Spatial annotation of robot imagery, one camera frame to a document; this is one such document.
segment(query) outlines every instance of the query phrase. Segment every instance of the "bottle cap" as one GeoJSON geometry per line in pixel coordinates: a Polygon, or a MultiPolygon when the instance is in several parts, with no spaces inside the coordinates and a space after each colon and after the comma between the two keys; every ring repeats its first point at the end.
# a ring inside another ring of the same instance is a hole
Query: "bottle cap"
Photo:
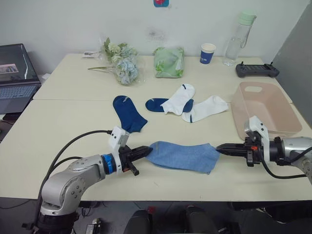
{"type": "Polygon", "coordinates": [[[246,11],[242,11],[240,13],[238,22],[240,24],[249,26],[249,25],[252,25],[252,23],[254,22],[255,18],[256,18],[255,11],[246,10],[246,11]]]}

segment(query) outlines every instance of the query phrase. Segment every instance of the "blue paper cup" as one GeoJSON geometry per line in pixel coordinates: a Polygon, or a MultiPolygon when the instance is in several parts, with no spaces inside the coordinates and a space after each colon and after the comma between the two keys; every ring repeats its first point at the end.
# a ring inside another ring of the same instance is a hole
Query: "blue paper cup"
{"type": "Polygon", "coordinates": [[[216,46],[210,43],[201,45],[200,62],[203,64],[209,64],[213,58],[216,46]]]}

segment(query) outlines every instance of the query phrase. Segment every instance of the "remote controller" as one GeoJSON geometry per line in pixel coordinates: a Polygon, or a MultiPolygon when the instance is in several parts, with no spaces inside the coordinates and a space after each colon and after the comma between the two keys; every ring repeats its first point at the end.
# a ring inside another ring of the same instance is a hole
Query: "remote controller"
{"type": "Polygon", "coordinates": [[[279,71],[271,64],[263,65],[245,65],[244,62],[238,64],[235,68],[238,77],[244,78],[245,76],[269,76],[276,77],[279,71]]]}

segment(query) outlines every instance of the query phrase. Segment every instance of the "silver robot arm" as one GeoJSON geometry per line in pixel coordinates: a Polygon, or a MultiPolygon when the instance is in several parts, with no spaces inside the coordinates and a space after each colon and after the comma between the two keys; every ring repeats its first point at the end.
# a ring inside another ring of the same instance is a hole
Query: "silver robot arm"
{"type": "Polygon", "coordinates": [[[275,178],[308,177],[312,184],[312,138],[275,137],[270,141],[267,127],[257,116],[246,121],[245,133],[248,137],[243,144],[226,143],[219,145],[216,150],[225,155],[245,157],[250,167],[262,163],[266,171],[275,178]],[[295,166],[304,175],[274,175],[267,166],[269,162],[275,162],[279,166],[295,166]]]}
{"type": "Polygon", "coordinates": [[[94,155],[79,159],[50,177],[42,189],[43,215],[68,215],[77,209],[83,193],[105,179],[103,157],[94,155]]]}
{"type": "Polygon", "coordinates": [[[71,233],[78,219],[76,209],[87,188],[114,172],[131,170],[135,176],[139,174],[132,162],[147,156],[152,148],[141,146],[131,150],[126,145],[128,137],[128,132],[115,127],[109,139],[110,154],[76,160],[45,182],[38,220],[31,227],[34,233],[71,233]]]}

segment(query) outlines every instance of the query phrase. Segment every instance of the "sticker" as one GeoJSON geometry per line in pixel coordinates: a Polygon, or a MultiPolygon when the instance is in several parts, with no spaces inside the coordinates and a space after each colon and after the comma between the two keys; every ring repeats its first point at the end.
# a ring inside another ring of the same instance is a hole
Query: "sticker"
{"type": "Polygon", "coordinates": [[[155,7],[167,7],[169,6],[169,0],[154,0],[155,7]]]}
{"type": "Polygon", "coordinates": [[[15,63],[0,65],[0,74],[16,73],[16,72],[19,71],[15,63]]]}

